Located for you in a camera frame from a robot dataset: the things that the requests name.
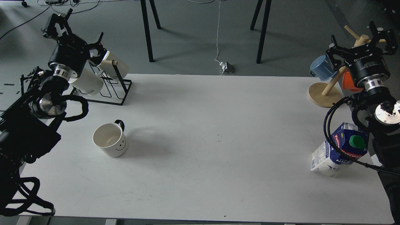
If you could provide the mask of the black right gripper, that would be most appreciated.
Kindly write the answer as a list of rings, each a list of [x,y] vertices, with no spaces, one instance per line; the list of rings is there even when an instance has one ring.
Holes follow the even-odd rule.
[[[393,30],[378,30],[374,21],[369,22],[369,30],[373,37],[369,42],[369,49],[380,53],[367,52],[361,55],[359,47],[340,47],[334,35],[331,35],[331,44],[326,50],[328,64],[332,70],[337,71],[342,66],[348,67],[354,86],[363,88],[368,80],[380,78],[386,81],[390,72],[384,61],[383,55],[394,55],[398,49],[398,43]],[[380,40],[386,41],[384,50],[376,47]]]

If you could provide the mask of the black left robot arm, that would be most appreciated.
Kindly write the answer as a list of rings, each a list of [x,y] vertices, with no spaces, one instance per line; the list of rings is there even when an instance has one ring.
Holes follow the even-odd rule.
[[[21,97],[1,114],[1,215],[13,217],[23,212],[53,216],[54,205],[38,196],[40,181],[21,177],[20,167],[32,164],[49,153],[61,140],[57,132],[63,121],[80,120],[89,112],[88,101],[78,95],[64,95],[71,79],[79,78],[87,62],[100,64],[106,49],[100,33],[95,43],[74,34],[68,24],[73,10],[52,14],[42,29],[45,38],[56,40],[49,69],[36,67],[27,76],[30,83]]]

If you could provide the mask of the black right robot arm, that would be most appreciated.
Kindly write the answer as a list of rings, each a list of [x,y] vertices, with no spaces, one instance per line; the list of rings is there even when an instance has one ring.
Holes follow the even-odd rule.
[[[329,142],[330,124],[335,111],[342,104],[353,107],[353,123],[363,131],[370,132],[374,138],[373,148],[382,166],[374,166],[352,159],[353,162],[376,171],[399,175],[399,103],[391,95],[384,82],[390,72],[384,55],[395,55],[398,44],[393,30],[380,30],[375,23],[369,23],[372,39],[358,47],[345,48],[337,44],[331,36],[331,44],[326,50],[328,66],[335,72],[346,67],[355,87],[363,91],[357,98],[344,97],[333,104],[324,119],[324,135]]]

